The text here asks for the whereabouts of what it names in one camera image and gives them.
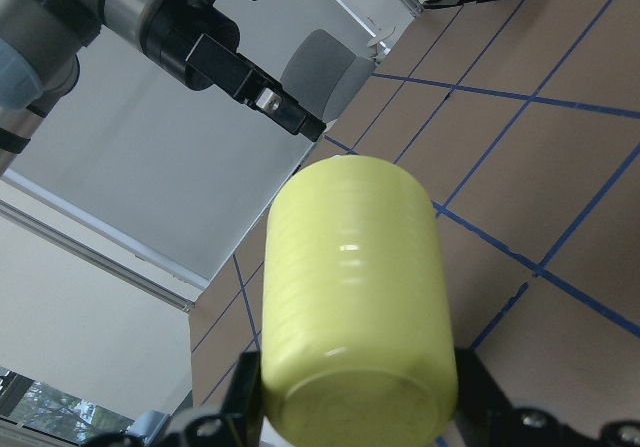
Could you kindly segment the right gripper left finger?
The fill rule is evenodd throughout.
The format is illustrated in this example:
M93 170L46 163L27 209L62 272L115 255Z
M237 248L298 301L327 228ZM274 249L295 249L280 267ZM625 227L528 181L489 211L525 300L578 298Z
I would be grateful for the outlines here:
M220 428L215 436L215 446L256 447L260 444L264 409L261 354L258 351L240 355L218 420Z

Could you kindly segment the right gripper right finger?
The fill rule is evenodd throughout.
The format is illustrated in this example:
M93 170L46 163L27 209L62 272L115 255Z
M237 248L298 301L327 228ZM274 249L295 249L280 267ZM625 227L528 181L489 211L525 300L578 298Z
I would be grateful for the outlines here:
M455 348L458 400L454 415L465 446L508 446L513 405L471 349Z

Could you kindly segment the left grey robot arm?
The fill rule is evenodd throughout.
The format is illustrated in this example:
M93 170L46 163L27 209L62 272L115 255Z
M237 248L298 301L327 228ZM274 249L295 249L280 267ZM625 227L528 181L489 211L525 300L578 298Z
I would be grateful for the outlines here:
M321 118L243 56L216 0L1 0L1 164L8 167L77 84L78 51L108 29L194 91L218 87L316 141Z

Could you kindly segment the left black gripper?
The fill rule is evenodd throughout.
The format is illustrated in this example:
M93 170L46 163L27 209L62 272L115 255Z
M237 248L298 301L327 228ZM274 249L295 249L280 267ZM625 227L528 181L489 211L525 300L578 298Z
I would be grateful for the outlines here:
M316 142L326 124L237 52L239 28L215 1L152 0L139 33L143 54L189 89L215 85L288 133Z

